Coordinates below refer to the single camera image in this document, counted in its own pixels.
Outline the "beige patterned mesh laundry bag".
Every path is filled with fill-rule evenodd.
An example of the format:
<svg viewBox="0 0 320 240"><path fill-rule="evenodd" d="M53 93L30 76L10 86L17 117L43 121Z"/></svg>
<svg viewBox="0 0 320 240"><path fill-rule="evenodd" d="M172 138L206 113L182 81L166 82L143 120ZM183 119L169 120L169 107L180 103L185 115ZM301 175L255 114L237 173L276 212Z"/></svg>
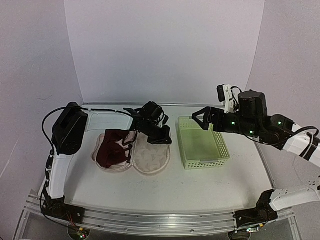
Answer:
<svg viewBox="0 0 320 240"><path fill-rule="evenodd" d="M96 165L105 172L122 173L134 168L142 175L152 176L162 172L171 160L171 146L169 144L152 145L147 142L146 135L137 132L137 138L131 153L131 162L129 164L122 163L119 166L113 166L109 169L103 168L96 162L96 156L99 144L102 142L103 134L100 134L97 138L91 158Z"/></svg>

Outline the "light green perforated plastic basket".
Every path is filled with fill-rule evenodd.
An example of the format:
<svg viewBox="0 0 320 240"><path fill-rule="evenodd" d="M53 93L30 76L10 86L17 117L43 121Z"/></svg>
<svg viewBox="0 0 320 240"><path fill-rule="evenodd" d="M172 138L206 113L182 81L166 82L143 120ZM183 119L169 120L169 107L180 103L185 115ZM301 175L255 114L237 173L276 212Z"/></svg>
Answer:
<svg viewBox="0 0 320 240"><path fill-rule="evenodd" d="M203 130L190 116L180 116L176 125L181 161L185 170L221 168L230 153L221 133Z"/></svg>

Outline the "dark red bra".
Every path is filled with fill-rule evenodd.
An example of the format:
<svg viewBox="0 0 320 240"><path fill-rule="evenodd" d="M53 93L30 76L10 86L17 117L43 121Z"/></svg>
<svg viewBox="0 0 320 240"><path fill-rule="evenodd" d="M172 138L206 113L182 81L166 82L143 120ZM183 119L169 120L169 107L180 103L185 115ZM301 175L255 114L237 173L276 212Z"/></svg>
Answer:
<svg viewBox="0 0 320 240"><path fill-rule="evenodd" d="M106 129L97 149L95 161L105 169L130 164L137 136L136 131Z"/></svg>

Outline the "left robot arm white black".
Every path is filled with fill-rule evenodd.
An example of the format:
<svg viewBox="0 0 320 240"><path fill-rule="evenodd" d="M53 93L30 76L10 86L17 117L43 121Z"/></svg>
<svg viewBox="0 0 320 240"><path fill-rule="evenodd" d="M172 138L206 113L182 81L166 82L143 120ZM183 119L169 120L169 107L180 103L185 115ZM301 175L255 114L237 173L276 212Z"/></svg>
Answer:
<svg viewBox="0 0 320 240"><path fill-rule="evenodd" d="M135 168L145 175L162 171L171 158L168 120L163 108L152 101L122 111L84 108L75 102L62 107L48 139L51 151L45 167L41 212L72 224L83 221L84 208L65 202L65 184L69 166L89 132L98 131L89 158L100 170L122 173Z"/></svg>

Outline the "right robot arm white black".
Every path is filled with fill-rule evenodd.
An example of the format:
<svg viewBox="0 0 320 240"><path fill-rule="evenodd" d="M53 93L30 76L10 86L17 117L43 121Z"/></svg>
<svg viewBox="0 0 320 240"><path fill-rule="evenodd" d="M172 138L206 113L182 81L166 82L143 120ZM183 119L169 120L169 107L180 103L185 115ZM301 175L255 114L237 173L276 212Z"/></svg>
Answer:
<svg viewBox="0 0 320 240"><path fill-rule="evenodd" d="M307 162L320 165L320 131L314 126L301 127L281 114L268 115L266 96L253 90L234 96L233 90L218 86L220 102L225 109L205 107L192 114L192 119L205 131L210 126L218 133L242 135L262 145L285 150ZM278 211L320 200L320 181L292 189L264 191L254 208L238 210L234 218L238 227L267 223L278 218Z"/></svg>

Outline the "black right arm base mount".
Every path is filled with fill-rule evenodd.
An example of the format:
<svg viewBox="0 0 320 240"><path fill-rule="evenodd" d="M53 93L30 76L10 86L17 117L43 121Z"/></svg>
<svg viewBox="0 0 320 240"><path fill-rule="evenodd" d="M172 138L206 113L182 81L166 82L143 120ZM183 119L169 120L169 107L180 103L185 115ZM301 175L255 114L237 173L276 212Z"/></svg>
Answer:
<svg viewBox="0 0 320 240"><path fill-rule="evenodd" d="M236 221L236 228L241 229L249 226L257 226L277 220L278 213L273 210L270 205L271 195L274 192L274 189L264 191L260 195L254 208L237 210L233 215Z"/></svg>

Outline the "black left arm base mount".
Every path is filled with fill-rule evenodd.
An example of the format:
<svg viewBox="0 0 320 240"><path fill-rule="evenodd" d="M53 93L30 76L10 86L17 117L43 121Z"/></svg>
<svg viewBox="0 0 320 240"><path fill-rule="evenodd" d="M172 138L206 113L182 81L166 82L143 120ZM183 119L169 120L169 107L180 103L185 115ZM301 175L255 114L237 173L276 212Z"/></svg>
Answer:
<svg viewBox="0 0 320 240"><path fill-rule="evenodd" d="M52 198L47 191L43 191L44 201L41 213L47 217L80 224L83 221L85 209L80 206L65 203L66 197Z"/></svg>

